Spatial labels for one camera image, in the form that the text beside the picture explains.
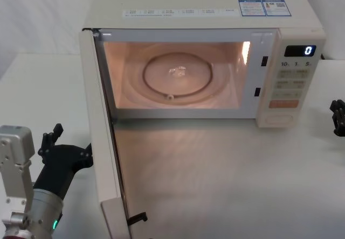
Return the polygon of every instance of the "microwave top surface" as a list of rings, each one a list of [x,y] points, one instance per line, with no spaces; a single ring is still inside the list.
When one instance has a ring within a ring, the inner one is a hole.
[[[308,0],[94,0],[84,28],[322,28]]]

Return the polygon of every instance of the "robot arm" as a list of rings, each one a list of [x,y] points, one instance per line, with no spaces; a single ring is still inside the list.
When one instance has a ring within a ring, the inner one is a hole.
[[[34,153],[30,129],[0,127],[0,171],[7,195],[2,221],[7,229],[14,224],[20,229],[28,225],[33,198],[29,166]]]
[[[44,167],[32,187],[29,166],[35,152],[30,129],[0,126],[0,171],[7,195],[4,239],[51,239],[75,173],[93,165],[91,145],[55,145],[63,133],[61,124],[53,131],[43,134],[38,154]]]
[[[330,105],[330,110],[333,112],[334,134],[345,137],[345,102],[334,100]]]

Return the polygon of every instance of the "microwave label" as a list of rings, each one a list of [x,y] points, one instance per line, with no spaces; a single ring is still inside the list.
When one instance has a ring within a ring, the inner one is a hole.
[[[261,0],[239,0],[238,3],[243,17],[266,17]]]
[[[150,9],[123,10],[123,18],[165,17],[239,17],[238,9]]]
[[[290,17],[285,0],[262,0],[268,17]]]

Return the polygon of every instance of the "blue sticker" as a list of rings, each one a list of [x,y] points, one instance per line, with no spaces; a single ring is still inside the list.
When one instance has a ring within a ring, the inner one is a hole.
[[[290,17],[291,13],[285,0],[262,0],[268,17]]]
[[[243,17],[265,17],[266,12],[261,0],[239,0]]]

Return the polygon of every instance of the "digital display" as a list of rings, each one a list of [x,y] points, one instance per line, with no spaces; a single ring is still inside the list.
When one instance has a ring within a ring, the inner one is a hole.
[[[285,57],[312,57],[316,45],[289,45],[285,49]]]

